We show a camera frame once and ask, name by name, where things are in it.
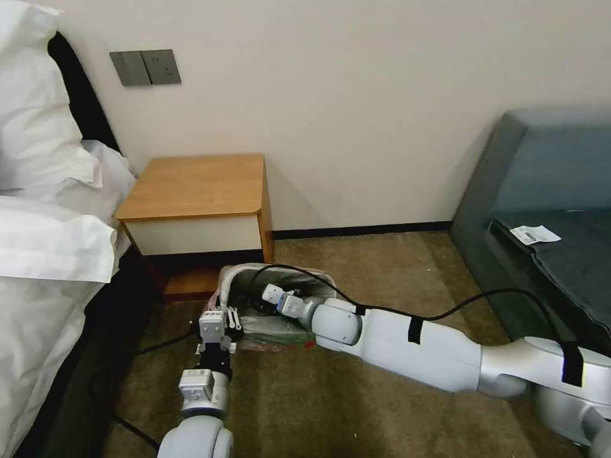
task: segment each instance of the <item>nightstand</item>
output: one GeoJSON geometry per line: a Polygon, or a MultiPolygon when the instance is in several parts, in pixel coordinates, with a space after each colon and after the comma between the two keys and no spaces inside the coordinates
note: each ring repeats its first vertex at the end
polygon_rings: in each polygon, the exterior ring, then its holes
{"type": "Polygon", "coordinates": [[[273,260],[261,154],[153,159],[116,218],[168,302],[208,297],[224,265],[273,260]]]}

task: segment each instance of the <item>black cable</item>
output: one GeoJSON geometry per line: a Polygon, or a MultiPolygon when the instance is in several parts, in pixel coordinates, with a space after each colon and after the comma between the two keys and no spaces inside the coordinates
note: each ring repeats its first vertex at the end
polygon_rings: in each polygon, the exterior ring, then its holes
{"type": "Polygon", "coordinates": [[[560,332],[558,331],[558,328],[556,327],[556,325],[554,324],[554,321],[552,320],[552,317],[549,314],[549,311],[545,308],[545,306],[543,305],[543,303],[541,302],[541,300],[535,296],[533,293],[531,293],[530,291],[527,291],[526,289],[521,289],[521,288],[500,288],[500,289],[491,289],[490,291],[485,291],[483,293],[479,293],[478,295],[475,295],[473,297],[470,297],[466,300],[463,300],[461,303],[457,304],[456,306],[452,307],[451,309],[449,309],[448,311],[439,314],[439,315],[435,315],[435,316],[430,316],[430,317],[423,317],[420,315],[416,315],[416,314],[411,314],[408,312],[403,312],[402,310],[396,310],[396,309],[391,309],[389,307],[382,307],[382,306],[378,306],[378,305],[366,305],[360,302],[357,302],[355,300],[353,300],[352,298],[350,298],[347,294],[345,294],[343,291],[341,291],[338,287],[336,287],[335,285],[333,285],[331,282],[328,282],[327,280],[325,280],[324,278],[322,278],[319,275],[313,274],[312,272],[308,272],[306,269],[302,269],[300,267],[294,267],[291,265],[287,265],[287,264],[269,264],[266,265],[264,267],[262,267],[261,269],[257,270],[255,272],[255,274],[253,275],[253,278],[250,281],[250,288],[249,288],[249,294],[248,294],[248,301],[251,301],[251,297],[253,296],[253,288],[255,285],[255,281],[256,278],[264,271],[274,268],[274,267],[279,267],[279,268],[285,268],[288,270],[294,270],[296,272],[300,272],[301,274],[304,275],[308,275],[309,277],[316,279],[318,281],[320,281],[320,283],[323,283],[324,285],[328,286],[329,288],[331,288],[332,290],[334,290],[337,294],[341,295],[344,299],[346,299],[349,303],[355,305],[358,308],[361,308],[363,311],[364,310],[386,310],[387,312],[392,312],[392,313],[396,313],[396,314],[400,314],[403,316],[408,316],[411,318],[420,318],[424,321],[438,321],[441,320],[443,318],[446,318],[448,316],[450,316],[453,313],[456,313],[457,311],[459,311],[460,309],[462,309],[463,307],[469,305],[472,302],[475,302],[476,300],[482,299],[482,298],[486,298],[489,296],[494,296],[494,295],[498,295],[498,294],[507,294],[507,293],[516,293],[516,294],[522,294],[526,297],[528,297],[539,309],[539,311],[541,312],[541,314],[543,315],[545,321],[547,322],[547,325],[552,333],[553,338],[558,342],[562,342],[562,339],[560,337],[560,332]]]}
{"type": "Polygon", "coordinates": [[[106,415],[109,420],[112,420],[112,421],[118,423],[119,425],[123,426],[128,431],[130,431],[131,433],[133,433],[136,436],[138,436],[139,438],[141,438],[143,441],[145,441],[147,444],[149,444],[156,452],[159,451],[159,443],[157,441],[155,441],[155,439],[153,439],[151,436],[146,434],[144,431],[142,431],[138,427],[136,427],[133,424],[131,424],[129,421],[121,418],[119,415],[117,415],[111,409],[105,408],[102,405],[100,399],[97,396],[97,393],[95,392],[95,382],[100,377],[100,375],[103,374],[108,368],[110,368],[110,367],[112,367],[112,366],[114,366],[114,365],[116,365],[118,363],[121,363],[121,362],[125,363],[127,361],[130,361],[132,358],[134,358],[136,356],[147,354],[147,353],[150,353],[150,352],[153,352],[153,351],[156,351],[156,350],[160,350],[160,349],[165,348],[165,347],[169,347],[170,345],[177,344],[178,342],[188,338],[191,335],[193,335],[193,330],[189,329],[189,332],[187,332],[187,333],[185,333],[183,335],[180,335],[178,337],[174,337],[173,339],[166,340],[165,342],[157,343],[155,345],[151,345],[150,347],[145,347],[145,348],[140,349],[140,350],[138,350],[138,351],[136,351],[134,353],[125,354],[125,355],[120,356],[118,359],[113,359],[112,361],[108,361],[107,363],[104,363],[102,366],[100,366],[94,372],[94,374],[89,379],[89,383],[87,384],[87,392],[89,394],[89,398],[91,399],[92,404],[94,405],[94,407],[98,411],[100,411],[102,414],[106,415]]]}

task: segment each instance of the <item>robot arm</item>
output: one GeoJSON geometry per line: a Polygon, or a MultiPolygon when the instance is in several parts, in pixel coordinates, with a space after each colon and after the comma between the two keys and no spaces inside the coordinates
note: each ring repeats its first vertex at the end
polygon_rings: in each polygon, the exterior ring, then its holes
{"type": "MultiPolygon", "coordinates": [[[[562,381],[563,351],[551,340],[526,337],[485,347],[447,326],[424,321],[411,335],[412,318],[389,310],[364,315],[339,299],[301,299],[268,285],[263,299],[316,335],[318,345],[449,392],[479,391],[508,398],[531,389],[537,411],[553,431],[590,446],[592,458],[611,458],[611,359],[579,348],[581,383],[562,381]]],[[[231,380],[230,353],[241,325],[235,309],[204,312],[198,367],[186,370],[181,424],[169,431],[158,458],[226,458],[232,434],[223,427],[231,380]]]]}
{"type": "Polygon", "coordinates": [[[605,421],[611,419],[611,359],[606,356],[579,349],[583,372],[577,386],[562,381],[563,351],[551,340],[526,337],[486,347],[456,329],[424,321],[418,338],[410,341],[409,316],[379,309],[360,316],[343,300],[301,299],[274,285],[267,286],[263,299],[298,319],[318,345],[437,389],[509,398],[530,387],[550,429],[583,445],[594,443],[591,456],[606,456],[600,450],[611,456],[611,424],[605,421]]]}

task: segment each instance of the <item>white receipt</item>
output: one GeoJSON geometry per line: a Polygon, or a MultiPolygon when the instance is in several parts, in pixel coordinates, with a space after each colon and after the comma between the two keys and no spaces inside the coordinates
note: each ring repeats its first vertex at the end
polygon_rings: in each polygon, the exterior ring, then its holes
{"type": "Polygon", "coordinates": [[[516,238],[524,245],[532,245],[533,243],[537,242],[557,242],[562,240],[545,226],[518,226],[517,228],[510,229],[509,232],[515,235],[516,238]]]}

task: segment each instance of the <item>black baseboard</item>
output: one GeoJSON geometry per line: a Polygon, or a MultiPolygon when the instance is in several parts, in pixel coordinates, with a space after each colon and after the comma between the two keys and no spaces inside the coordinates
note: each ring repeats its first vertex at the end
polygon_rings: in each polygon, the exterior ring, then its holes
{"type": "Polygon", "coordinates": [[[346,235],[368,235],[393,232],[447,231],[452,221],[432,221],[430,223],[406,223],[378,226],[352,226],[347,228],[293,229],[273,231],[275,240],[310,239],[313,237],[341,237],[346,235]]]}

